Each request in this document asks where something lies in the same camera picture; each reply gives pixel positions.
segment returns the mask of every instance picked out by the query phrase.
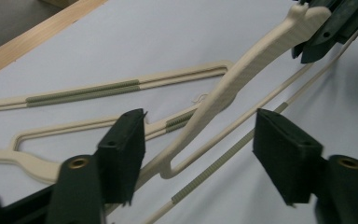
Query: brass insert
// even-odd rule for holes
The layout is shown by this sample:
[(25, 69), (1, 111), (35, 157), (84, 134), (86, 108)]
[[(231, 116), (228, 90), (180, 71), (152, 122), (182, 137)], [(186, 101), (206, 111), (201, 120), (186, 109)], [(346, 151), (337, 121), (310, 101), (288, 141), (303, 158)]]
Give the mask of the brass insert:
[(78, 168), (82, 168), (83, 166), (86, 166), (89, 163), (88, 159), (85, 158), (78, 158), (75, 159), (73, 161), (71, 161), (68, 166), (71, 169), (78, 169)]
[(358, 170), (358, 161), (349, 158), (339, 158), (338, 163), (347, 168)]

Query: black holder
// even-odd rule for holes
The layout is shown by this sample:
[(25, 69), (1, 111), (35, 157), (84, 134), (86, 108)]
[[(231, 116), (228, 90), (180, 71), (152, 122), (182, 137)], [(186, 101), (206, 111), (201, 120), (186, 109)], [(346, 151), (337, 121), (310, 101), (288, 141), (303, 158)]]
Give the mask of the black holder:
[(314, 63), (338, 42), (345, 44), (358, 30), (358, 0), (309, 0), (309, 7), (327, 7), (330, 18), (309, 41), (292, 49), (292, 57), (302, 52), (302, 63)]
[(254, 154), (288, 205), (318, 197), (320, 224), (358, 224), (358, 160), (323, 147), (284, 116), (258, 109)]

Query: white table surface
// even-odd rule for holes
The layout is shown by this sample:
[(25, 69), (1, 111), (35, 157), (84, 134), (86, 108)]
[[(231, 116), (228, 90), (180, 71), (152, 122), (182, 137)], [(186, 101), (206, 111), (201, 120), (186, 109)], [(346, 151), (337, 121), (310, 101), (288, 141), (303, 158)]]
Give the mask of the white table surface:
[[(124, 77), (189, 67), (219, 60), (236, 62), (285, 17), (291, 1), (130, 1), (109, 0), (69, 28), (0, 71), (0, 98), (114, 81)], [(266, 109), (286, 100), (332, 54), (320, 60)], [(173, 164), (207, 142), (262, 99), (301, 65), (286, 52), (239, 92)], [(218, 78), (138, 91), (119, 96), (0, 112), (0, 148), (18, 132), (82, 119), (119, 115), (134, 108), (153, 122), (186, 108), (213, 89)], [(283, 113), (324, 145), (324, 157), (358, 159), (358, 39), (337, 66)], [(142, 223), (179, 189), (220, 157), (255, 125), (254, 118), (177, 177), (155, 176), (135, 193), (131, 207), (120, 207), (109, 223)], [(51, 161), (92, 154), (107, 129), (71, 133), (21, 145)], [(144, 163), (163, 150), (179, 131), (148, 141)], [(47, 185), (14, 165), (0, 164), (0, 197), (13, 203)], [(316, 223), (310, 204), (287, 207), (263, 167), (243, 148), (159, 223)]]

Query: wooden edge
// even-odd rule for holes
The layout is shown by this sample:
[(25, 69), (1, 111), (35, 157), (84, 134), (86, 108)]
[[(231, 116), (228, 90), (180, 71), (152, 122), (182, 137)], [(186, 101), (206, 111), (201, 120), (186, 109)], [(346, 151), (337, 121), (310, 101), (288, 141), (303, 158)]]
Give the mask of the wooden edge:
[(0, 70), (36, 48), (107, 0), (78, 0), (0, 47)]

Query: cream plastic part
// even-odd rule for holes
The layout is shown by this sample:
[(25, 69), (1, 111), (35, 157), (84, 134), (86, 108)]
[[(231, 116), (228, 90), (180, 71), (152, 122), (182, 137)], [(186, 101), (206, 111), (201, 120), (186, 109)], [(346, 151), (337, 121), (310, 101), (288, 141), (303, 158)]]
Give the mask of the cream plastic part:
[[(145, 121), (145, 140), (167, 133), (169, 128), (174, 125), (184, 126), (191, 117), (192, 112), (194, 113), (199, 105), (200, 104), (193, 105), (179, 113), (167, 117), (166, 119), (161, 119), (151, 124)], [(188, 118), (175, 121), (185, 115), (188, 115)], [(27, 173), (27, 175), (30, 175), (38, 181), (52, 184), (57, 180), (61, 164), (53, 161), (45, 161), (32, 154), (19, 151), (21, 142), (27, 139), (52, 136), (55, 134), (81, 132), (90, 129), (110, 127), (118, 120), (118, 118), (119, 116), (112, 116), (103, 119), (90, 119), (18, 133), (12, 138), (7, 149), (0, 149), (0, 163), (12, 163), (19, 165)], [(168, 125), (169, 122), (173, 122), (175, 124), (170, 126)]]
[[(231, 67), (231, 65), (232, 62), (230, 61), (219, 61), (215, 63), (206, 63), (199, 66), (193, 66), (186, 69), (173, 70), (173, 71), (158, 73), (154, 75), (136, 77), (135, 79), (139, 80), (140, 84), (138, 84), (138, 87), (144, 90), (144, 89), (154, 88), (158, 86), (196, 80), (200, 78), (222, 76)], [(121, 83), (128, 82), (128, 80), (127, 79), (121, 80), (119, 82)], [(49, 94), (62, 94), (63, 92), (83, 91), (85, 89), (95, 90), (95, 88), (99, 89), (101, 88), (101, 86), (112, 85), (112, 84), (115, 85), (117, 84), (117, 82), (105, 83), (103, 85), (98, 85), (98, 86), (88, 86), (83, 88), (70, 89), (60, 92), (55, 91), (45, 94), (28, 95), (28, 96), (22, 96), (12, 99), (0, 100), (0, 110), (15, 108), (12, 106), (18, 106), (15, 105), (16, 102), (25, 101), (29, 97), (44, 97), (45, 95), (49, 95)], [(160, 135), (163, 135), (165, 133), (171, 132), (173, 130), (185, 126), (188, 120), (194, 114), (195, 110), (200, 106), (200, 102), (201, 101), (198, 101), (196, 105), (193, 105), (172, 116), (167, 117), (166, 119), (159, 120), (155, 123), (148, 124), (145, 121), (145, 140), (158, 137)], [(28, 175), (35, 178), (36, 180), (49, 184), (54, 183), (57, 179), (58, 172), (60, 170), (60, 164), (52, 161), (44, 161), (32, 154), (19, 151), (20, 143), (27, 139), (35, 139), (35, 138), (46, 137), (55, 134), (80, 132), (90, 129), (109, 127), (112, 126), (117, 119), (118, 116), (112, 116), (112, 117), (101, 118), (101, 119), (90, 119), (90, 120), (72, 122), (62, 125), (55, 125), (55, 126), (18, 133), (12, 138), (6, 150), (0, 149), (0, 163), (12, 163), (12, 164), (19, 165)]]
[(122, 79), (115, 82), (89, 85), (81, 88), (0, 99), (0, 110), (62, 104), (109, 95), (117, 95), (130, 91), (141, 91), (206, 77), (218, 77), (224, 75), (231, 66), (232, 62), (230, 61), (219, 61), (185, 69), (134, 77), (131, 79)]
[[(331, 15), (325, 7), (294, 5), (285, 20), (251, 47), (221, 79), (172, 144), (159, 153), (141, 171), (136, 188), (156, 174), (162, 178), (177, 175), (182, 168), (173, 170), (172, 159), (179, 154), (213, 119), (222, 106), (264, 67), (297, 44), (307, 41)], [(194, 159), (187, 158), (187, 167)]]
[[(341, 57), (341, 55), (345, 52), (345, 50), (350, 46), (351, 42), (358, 36), (358, 32), (356, 32), (349, 41), (344, 45), (341, 51), (330, 61), (328, 62), (317, 74), (315, 74), (306, 84), (304, 84), (295, 94), (293, 94), (286, 102), (283, 102), (279, 105), (275, 111), (277, 113), (282, 113), (283, 110), (289, 106), (293, 101), (295, 101), (302, 93), (304, 93), (313, 83), (318, 80), (325, 72), (331, 68), (331, 66), (337, 62), (337, 60)], [(221, 166), (223, 166), (229, 159), (231, 159), (238, 151), (240, 151), (246, 144), (249, 143), (251, 139), (254, 137), (254, 130), (248, 132), (237, 144), (235, 144), (231, 149), (229, 149), (224, 155), (222, 155), (218, 160), (212, 163), (205, 171), (203, 171), (200, 175), (194, 178), (190, 183), (188, 183), (183, 189), (178, 191), (171, 200), (165, 203), (159, 210), (150, 216), (145, 223), (151, 224), (158, 221), (161, 217), (167, 214), (171, 209), (173, 209), (179, 202), (181, 202), (188, 194), (190, 194), (194, 189), (196, 189), (200, 184), (202, 184), (209, 176), (214, 174)]]

